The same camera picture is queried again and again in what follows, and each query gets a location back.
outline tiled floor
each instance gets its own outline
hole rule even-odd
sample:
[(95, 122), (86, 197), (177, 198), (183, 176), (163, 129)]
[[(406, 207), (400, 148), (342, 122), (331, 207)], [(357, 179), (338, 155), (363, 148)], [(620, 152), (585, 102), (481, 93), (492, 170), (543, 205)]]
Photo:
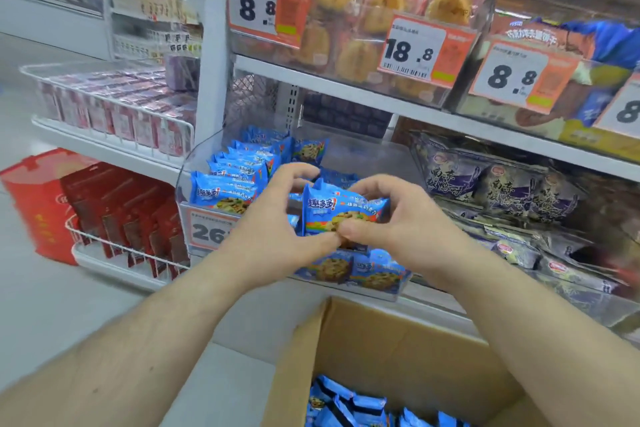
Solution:
[[(81, 59), (86, 57), (0, 34), (0, 169), (51, 148), (35, 137), (32, 84), (17, 68)], [(2, 187), (0, 253), (0, 389), (145, 296), (37, 255)], [(163, 426), (256, 426), (273, 371), (268, 363), (211, 344)]]

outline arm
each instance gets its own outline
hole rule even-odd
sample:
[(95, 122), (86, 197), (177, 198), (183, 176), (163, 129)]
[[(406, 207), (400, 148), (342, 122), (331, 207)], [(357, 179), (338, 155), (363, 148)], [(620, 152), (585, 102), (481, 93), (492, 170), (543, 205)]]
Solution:
[(338, 233), (450, 291), (552, 425), (638, 422), (640, 351), (476, 244), (420, 187), (374, 176), (352, 190), (391, 197), (392, 217), (344, 221)]
[(332, 253), (334, 234), (296, 237), (285, 209), (299, 177), (283, 165), (216, 253), (0, 395), (0, 425), (156, 426), (225, 312), (247, 291)]

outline hand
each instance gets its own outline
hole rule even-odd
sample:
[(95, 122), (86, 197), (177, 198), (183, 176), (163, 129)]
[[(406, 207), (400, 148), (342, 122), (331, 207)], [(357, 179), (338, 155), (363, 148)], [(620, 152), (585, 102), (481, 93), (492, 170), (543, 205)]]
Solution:
[(367, 199), (389, 197), (389, 223), (350, 219), (338, 234), (356, 243), (383, 248), (403, 267), (420, 273), (439, 289), (465, 274), (474, 257), (486, 250), (460, 230), (420, 186), (379, 174), (358, 181), (350, 190)]
[(298, 237), (287, 219), (289, 193), (301, 191), (320, 169), (310, 164), (281, 165), (269, 185), (222, 242), (215, 259), (233, 268), (248, 289), (276, 282), (340, 246), (333, 232)]

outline forearm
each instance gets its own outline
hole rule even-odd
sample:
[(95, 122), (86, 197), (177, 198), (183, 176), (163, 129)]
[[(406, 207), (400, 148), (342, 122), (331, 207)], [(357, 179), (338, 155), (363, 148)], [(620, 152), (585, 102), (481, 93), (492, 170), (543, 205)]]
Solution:
[(156, 426), (244, 293), (208, 260), (0, 396), (0, 424)]
[(450, 290), (552, 425), (632, 425), (640, 352), (478, 247)]

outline open cardboard box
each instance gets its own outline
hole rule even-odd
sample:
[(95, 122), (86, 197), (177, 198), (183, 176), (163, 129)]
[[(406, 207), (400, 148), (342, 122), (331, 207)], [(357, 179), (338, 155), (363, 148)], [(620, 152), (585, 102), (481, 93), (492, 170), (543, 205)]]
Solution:
[(483, 341), (338, 298), (293, 333), (262, 427), (302, 427), (311, 381), (320, 374), (427, 421), (441, 410), (486, 427), (550, 427)]

